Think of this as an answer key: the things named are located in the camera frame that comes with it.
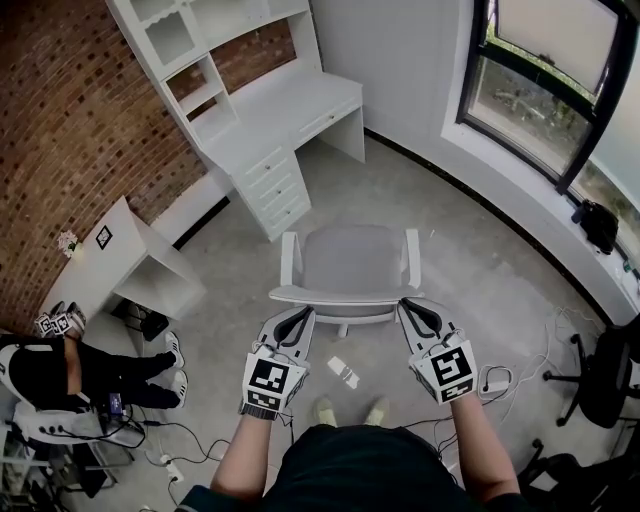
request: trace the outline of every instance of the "forearm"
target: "forearm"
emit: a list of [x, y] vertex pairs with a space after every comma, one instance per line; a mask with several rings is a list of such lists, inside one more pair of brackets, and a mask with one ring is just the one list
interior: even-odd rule
[[486, 502], [507, 493], [519, 493], [511, 459], [489, 423], [482, 404], [468, 394], [451, 404], [458, 434], [460, 469], [465, 487]]
[[245, 501], [260, 499], [267, 480], [273, 422], [245, 415], [218, 466], [211, 489]]
[[65, 336], [64, 359], [67, 364], [67, 394], [77, 395], [82, 391], [82, 367], [76, 340]]

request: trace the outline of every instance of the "window frame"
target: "window frame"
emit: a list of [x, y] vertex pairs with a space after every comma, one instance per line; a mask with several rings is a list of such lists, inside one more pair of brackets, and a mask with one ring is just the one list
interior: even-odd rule
[[[497, 11], [499, 0], [495, 1]], [[474, 0], [469, 53], [456, 123], [470, 126], [516, 155], [549, 180], [561, 195], [566, 195], [570, 191], [569, 187], [573, 180], [578, 176], [604, 134], [624, 91], [635, 53], [634, 43], [638, 34], [638, 24], [629, 9], [618, 0], [597, 1], [614, 12], [618, 16], [618, 22], [605, 67], [608, 73], [603, 71], [599, 86], [600, 94], [595, 104], [591, 104], [577, 91], [534, 63], [491, 42], [484, 42], [489, 23], [486, 16], [489, 0]], [[483, 57], [536, 83], [576, 111], [590, 124], [590, 130], [583, 137], [564, 172], [559, 174], [542, 160], [523, 151], [505, 134], [469, 113], [473, 84], [478, 64]]]

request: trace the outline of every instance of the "chair backrest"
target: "chair backrest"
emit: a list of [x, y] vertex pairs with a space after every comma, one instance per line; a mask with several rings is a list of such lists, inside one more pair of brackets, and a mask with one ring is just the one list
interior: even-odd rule
[[627, 397], [631, 345], [621, 330], [607, 329], [598, 339], [589, 370], [580, 382], [580, 409], [589, 421], [613, 428]]

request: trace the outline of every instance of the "window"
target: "window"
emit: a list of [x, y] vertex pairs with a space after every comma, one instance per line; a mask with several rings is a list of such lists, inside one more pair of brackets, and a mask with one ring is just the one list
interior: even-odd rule
[[564, 194], [613, 115], [636, 33], [617, 0], [475, 0], [457, 121]]
[[618, 217], [618, 241], [626, 255], [640, 257], [640, 212], [592, 161], [588, 161], [573, 182], [580, 199], [606, 206]]
[[546, 89], [502, 64], [478, 59], [468, 113], [502, 134], [558, 177], [582, 145], [590, 124]]

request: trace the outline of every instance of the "gray floor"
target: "gray floor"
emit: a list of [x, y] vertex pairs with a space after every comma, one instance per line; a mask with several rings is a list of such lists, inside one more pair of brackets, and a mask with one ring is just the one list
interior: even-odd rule
[[[427, 297], [456, 315], [473, 343], [479, 366], [506, 365], [516, 376], [526, 368], [531, 375], [542, 358], [527, 368], [528, 363], [536, 354], [544, 354], [549, 343], [550, 359], [564, 373], [574, 372], [574, 353], [564, 343], [578, 330], [591, 348], [595, 327], [574, 313], [568, 313], [571, 322], [560, 317], [556, 324], [555, 308], [594, 314], [554, 268], [502, 222], [440, 178], [371, 140], [367, 140], [366, 165], [318, 141], [300, 150], [299, 157], [313, 203], [313, 210], [294, 226], [303, 237], [334, 222], [416, 227], [421, 236], [422, 288]], [[267, 297], [278, 284], [280, 247], [265, 241], [235, 198], [182, 252], [209, 293], [174, 325], [182, 340], [190, 388], [186, 407], [167, 417], [191, 427], [209, 446], [217, 438], [231, 439], [246, 353], [261, 323], [286, 308]], [[326, 363], [333, 356], [360, 377], [357, 389], [329, 370]], [[352, 327], [346, 340], [337, 339], [333, 326], [319, 325], [309, 357], [311, 376], [292, 402], [296, 435], [310, 425], [310, 405], [323, 394], [333, 400], [341, 424], [361, 421], [367, 406], [380, 395], [392, 402], [387, 426], [447, 416], [449, 408], [438, 407], [408, 370], [408, 356], [395, 324]], [[501, 423], [511, 399], [485, 408], [516, 469], [531, 455], [530, 443], [536, 437], [547, 444], [549, 454], [569, 451], [583, 464], [607, 458], [618, 431], [595, 427], [579, 411], [567, 427], [557, 428], [555, 419], [571, 390], [543, 382], [540, 375], [545, 369], [522, 384], [506, 421]], [[413, 430], [433, 441], [432, 425]], [[162, 431], [165, 451], [200, 458], [195, 442], [181, 429]], [[438, 426], [439, 440], [451, 433], [450, 422]], [[276, 424], [271, 480], [289, 443], [288, 430]], [[221, 445], [213, 453], [221, 455]], [[447, 450], [444, 462], [458, 471], [455, 446]], [[178, 466], [186, 478], [173, 486], [180, 499], [192, 485], [207, 484], [216, 463], [179, 462]], [[133, 467], [119, 473], [119, 479], [118, 487], [92, 501], [75, 497], [77, 507], [135, 512], [147, 505], [172, 510], [166, 471], [148, 464], [142, 454]]]

